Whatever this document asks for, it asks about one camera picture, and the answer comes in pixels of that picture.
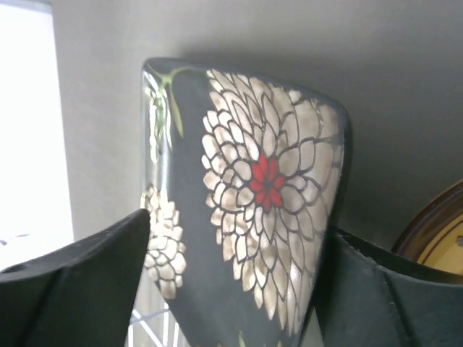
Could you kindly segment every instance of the round gold object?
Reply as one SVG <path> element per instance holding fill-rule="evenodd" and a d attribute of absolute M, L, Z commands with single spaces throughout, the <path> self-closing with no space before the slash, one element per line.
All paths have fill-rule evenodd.
<path fill-rule="evenodd" d="M 463 275 L 463 180 L 417 215 L 392 252 L 438 270 Z"/>

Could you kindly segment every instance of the green leaf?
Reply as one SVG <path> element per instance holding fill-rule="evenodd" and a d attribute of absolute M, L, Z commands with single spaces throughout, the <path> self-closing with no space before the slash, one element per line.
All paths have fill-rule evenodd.
<path fill-rule="evenodd" d="M 245 340 L 243 340 L 243 335 L 239 332 L 239 347 L 246 347 Z"/>
<path fill-rule="evenodd" d="M 183 124 L 182 124 L 182 117 L 180 116 L 179 106 L 174 98 L 174 92 L 172 91 L 172 85 L 169 85 L 169 101 L 171 104 L 171 114 L 174 118 L 175 125 L 177 126 L 177 130 L 179 131 L 180 137 L 183 137 Z"/>

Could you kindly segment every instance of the brown rim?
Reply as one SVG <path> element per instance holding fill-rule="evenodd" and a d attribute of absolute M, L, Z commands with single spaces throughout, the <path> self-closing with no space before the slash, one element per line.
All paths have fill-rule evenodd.
<path fill-rule="evenodd" d="M 463 179 L 447 188 L 433 199 L 400 234 L 392 247 L 392 252 L 410 260 L 417 261 L 428 243 L 434 239 L 440 228 L 431 228 L 430 225 L 439 225 L 453 219 L 455 213 L 441 217 L 442 212 L 453 211 L 453 203 L 463 198 Z"/>

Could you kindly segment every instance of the bright white area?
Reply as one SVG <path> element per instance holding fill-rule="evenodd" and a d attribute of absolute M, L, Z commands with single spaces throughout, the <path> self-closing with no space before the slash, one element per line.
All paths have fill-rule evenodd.
<path fill-rule="evenodd" d="M 52 17 L 2 4 L 0 163 L 0 269 L 72 243 Z"/>

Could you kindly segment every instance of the flower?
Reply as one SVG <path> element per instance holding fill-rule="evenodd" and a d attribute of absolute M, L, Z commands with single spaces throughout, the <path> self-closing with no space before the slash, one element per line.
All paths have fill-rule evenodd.
<path fill-rule="evenodd" d="M 179 226 L 179 211 L 168 201 L 165 192 L 150 185 L 141 198 L 141 207 L 150 211 L 151 233 L 145 267 L 165 299 L 175 299 L 183 285 L 182 274 L 187 267 L 185 245 L 181 242 L 183 228 Z"/>
<path fill-rule="evenodd" d="M 268 318 L 299 330 L 334 203 L 343 146 L 337 112 L 258 78 L 207 71 L 206 204 L 234 279 Z"/>

